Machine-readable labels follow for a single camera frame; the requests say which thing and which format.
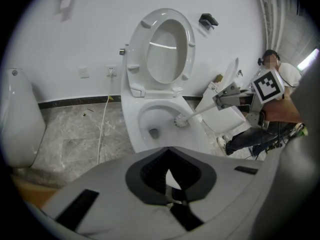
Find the wall switch plate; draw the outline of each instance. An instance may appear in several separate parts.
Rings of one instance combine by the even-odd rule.
[[[79,76],[80,78],[89,78],[89,73],[88,73],[88,67],[84,66],[84,67],[79,67]]]
[[[106,70],[107,70],[107,76],[110,77],[111,76],[111,72],[112,72],[112,75],[114,77],[117,76],[117,66],[116,65],[106,65]]]

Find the gray marble floor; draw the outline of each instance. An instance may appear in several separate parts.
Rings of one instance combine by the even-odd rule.
[[[199,102],[188,103],[194,109]],[[31,167],[14,169],[13,173],[31,183],[60,188],[96,166],[104,108],[104,103],[98,103],[42,109],[46,131],[35,161]],[[104,122],[100,163],[133,154],[121,103],[107,105]],[[204,122],[202,125],[212,153],[224,156],[217,144],[219,135],[212,132]],[[231,138],[248,127],[249,124],[244,123],[226,135]],[[264,160],[265,155],[260,154],[259,159]],[[249,156],[249,150],[244,148],[230,157],[245,159]]]

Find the white shirt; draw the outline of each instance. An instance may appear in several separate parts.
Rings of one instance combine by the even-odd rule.
[[[285,87],[289,87],[291,91],[294,90],[293,87],[299,85],[301,75],[298,70],[289,63],[281,63],[279,67],[279,74],[282,78],[283,84]]]

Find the window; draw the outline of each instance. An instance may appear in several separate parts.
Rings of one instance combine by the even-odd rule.
[[[318,56],[319,50],[315,48],[308,57],[306,57],[298,66],[298,70],[303,71],[307,69],[316,59]]]

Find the wall socket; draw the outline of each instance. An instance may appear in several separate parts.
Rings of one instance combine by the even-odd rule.
[[[88,73],[88,67],[87,66],[79,67],[78,70],[79,70],[80,78],[89,78],[89,73]]]
[[[114,77],[117,76],[117,66],[116,65],[106,65],[106,70],[107,70],[107,77],[110,77],[111,76],[111,72],[112,72],[112,75]]]

